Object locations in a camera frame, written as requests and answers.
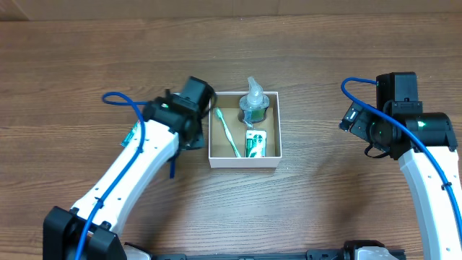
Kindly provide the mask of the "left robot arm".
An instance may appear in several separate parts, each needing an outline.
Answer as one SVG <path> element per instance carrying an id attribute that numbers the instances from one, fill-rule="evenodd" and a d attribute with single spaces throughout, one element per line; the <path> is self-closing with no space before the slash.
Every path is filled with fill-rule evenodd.
<path id="1" fill-rule="evenodd" d="M 192 95 L 158 97 L 130 105 L 139 120 L 133 138 L 103 177 L 71 207 L 54 207 L 43 222 L 44 259 L 151 259 L 148 251 L 120 236 L 139 197 L 181 150 L 204 146 L 201 120 L 210 99 Z"/>

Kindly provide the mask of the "green white packet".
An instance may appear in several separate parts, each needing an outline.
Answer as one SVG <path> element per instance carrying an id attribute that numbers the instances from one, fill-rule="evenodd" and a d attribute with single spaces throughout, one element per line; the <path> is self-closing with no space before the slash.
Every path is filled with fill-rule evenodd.
<path id="1" fill-rule="evenodd" d="M 267 131 L 256 128 L 252 123 L 244 121 L 247 126 L 245 133 L 245 156 L 265 157 L 267 145 Z"/>

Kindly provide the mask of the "green white toothbrush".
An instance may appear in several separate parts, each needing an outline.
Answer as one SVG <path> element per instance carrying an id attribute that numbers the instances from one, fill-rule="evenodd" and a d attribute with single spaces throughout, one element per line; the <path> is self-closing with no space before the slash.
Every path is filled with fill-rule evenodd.
<path id="1" fill-rule="evenodd" d="M 234 139 L 232 138 L 232 134 L 231 134 L 231 132 L 230 132 L 230 130 L 229 130 L 227 124 L 226 124 L 223 112 L 221 111 L 220 108 L 215 108 L 214 109 L 214 114 L 217 117 L 217 119 L 219 121 L 221 121 L 221 123 L 223 125 L 223 128 L 224 128 L 224 131 L 225 131 L 225 136 L 227 137 L 227 140 L 230 143 L 230 145 L 231 145 L 231 147 L 232 147 L 232 149 L 233 149 L 233 151 L 235 153 L 235 156 L 236 157 L 241 157 L 241 154 L 240 154 L 238 148 L 235 145 Z"/>

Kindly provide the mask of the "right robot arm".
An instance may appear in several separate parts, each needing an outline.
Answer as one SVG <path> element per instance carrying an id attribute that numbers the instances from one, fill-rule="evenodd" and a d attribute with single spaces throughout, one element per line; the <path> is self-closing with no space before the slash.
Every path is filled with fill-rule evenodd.
<path id="1" fill-rule="evenodd" d="M 417 101 L 353 102 L 339 127 L 396 160 L 408 183 L 426 259 L 461 258 L 458 143 L 444 113 Z"/>

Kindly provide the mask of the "clear soap pump bottle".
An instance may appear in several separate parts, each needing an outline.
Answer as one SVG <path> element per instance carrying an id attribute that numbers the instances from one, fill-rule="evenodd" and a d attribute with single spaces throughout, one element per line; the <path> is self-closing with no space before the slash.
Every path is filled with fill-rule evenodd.
<path id="1" fill-rule="evenodd" d="M 263 93 L 263 88 L 253 78 L 248 78 L 249 91 L 242 96 L 239 101 L 240 112 L 238 119 L 247 124 L 256 124 L 266 119 L 266 112 L 270 105 L 270 100 Z"/>

